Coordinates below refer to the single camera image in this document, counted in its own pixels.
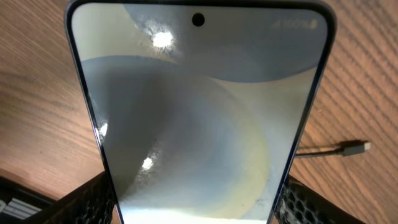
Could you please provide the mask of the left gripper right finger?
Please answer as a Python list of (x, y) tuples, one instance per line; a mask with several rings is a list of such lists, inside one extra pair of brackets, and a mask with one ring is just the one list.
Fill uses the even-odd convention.
[(280, 224), (364, 224), (292, 176), (284, 182), (274, 215)]

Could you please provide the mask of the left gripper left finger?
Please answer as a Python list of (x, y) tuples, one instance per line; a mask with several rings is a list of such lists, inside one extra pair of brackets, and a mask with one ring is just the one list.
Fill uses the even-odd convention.
[(115, 201), (105, 172), (102, 172), (25, 219), (25, 224), (110, 224)]

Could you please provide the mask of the Samsung Galaxy smartphone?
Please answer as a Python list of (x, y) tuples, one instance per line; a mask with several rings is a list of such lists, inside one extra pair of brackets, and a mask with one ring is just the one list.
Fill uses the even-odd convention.
[(336, 35), (321, 1), (71, 1), (121, 223), (270, 223)]

